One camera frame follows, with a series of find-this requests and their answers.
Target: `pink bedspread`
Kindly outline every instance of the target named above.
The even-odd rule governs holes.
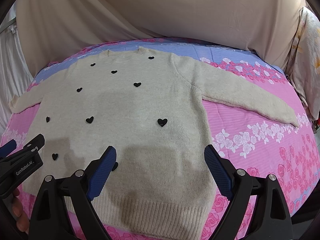
[[[232,72],[235,74],[241,75],[249,82],[255,83],[283,99],[295,110],[300,124],[299,128],[271,121],[244,109],[203,101],[215,149],[222,157],[228,158],[236,168],[245,169],[253,176],[266,177],[270,173],[276,175],[284,192],[290,214],[293,215],[310,195],[320,174],[319,153],[311,125],[293,87],[282,74],[260,64],[252,67],[247,62],[230,62],[227,58],[221,62],[212,62],[204,57],[201,60],[211,64],[212,67],[233,70]],[[246,69],[259,73],[259,77],[251,78],[246,74]],[[279,76],[279,79],[268,79],[268,75],[271,74]],[[18,150],[21,149],[38,108],[39,105],[36,105],[20,114],[13,114],[0,145],[15,139]],[[30,216],[35,197],[22,193],[20,199],[26,213]],[[246,232],[254,201],[255,197],[252,197],[236,239],[243,237]],[[217,191],[201,240],[209,238],[227,206],[227,199]],[[70,213],[70,218],[77,237],[84,239],[76,216]],[[105,227],[113,240],[152,239],[110,226]]]

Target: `human hand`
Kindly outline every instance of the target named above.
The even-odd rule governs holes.
[[[27,214],[23,211],[23,206],[17,196],[20,195],[20,191],[16,188],[13,191],[13,201],[12,201],[12,211],[18,217],[17,220],[17,228],[22,231],[29,233],[29,219]]]

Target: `floral bedspread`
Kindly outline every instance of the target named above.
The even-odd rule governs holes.
[[[276,175],[290,214],[293,215],[319,180],[320,162],[316,141],[301,101],[284,74],[249,51],[178,38],[100,44],[88,47],[62,63],[49,64],[35,77],[28,90],[57,71],[68,68],[81,57],[98,54],[105,49],[123,51],[137,49],[138,46],[190,56],[212,67],[233,72],[283,99],[295,110],[299,128],[271,121],[255,112],[203,101],[213,146],[220,156],[228,158],[236,168],[245,169],[252,176]],[[0,145],[15,139],[17,150],[20,150],[38,108],[39,105],[35,105],[22,113],[13,114]],[[20,199],[30,216],[35,197],[22,193]],[[255,197],[252,196],[236,239],[243,237],[248,228],[254,202]],[[201,240],[209,239],[227,206],[228,200],[217,191]],[[77,237],[84,239],[76,216],[72,213],[69,215]],[[152,240],[118,228],[105,227],[113,240]]]

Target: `sweater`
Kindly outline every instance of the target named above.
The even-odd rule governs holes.
[[[202,99],[298,125],[284,101],[233,73],[142,47],[106,50],[10,102],[14,113],[41,102],[26,141],[44,135],[44,164],[23,189],[37,195],[46,175],[71,176],[112,145],[118,167],[92,201],[102,223],[159,239],[199,239],[216,191],[204,161],[212,138]]]

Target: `curtain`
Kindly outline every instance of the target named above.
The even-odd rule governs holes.
[[[2,27],[15,18],[15,5],[10,9]],[[13,24],[0,33],[0,136],[11,116],[8,103],[13,95],[22,95],[32,82],[32,76],[24,59],[17,25]]]

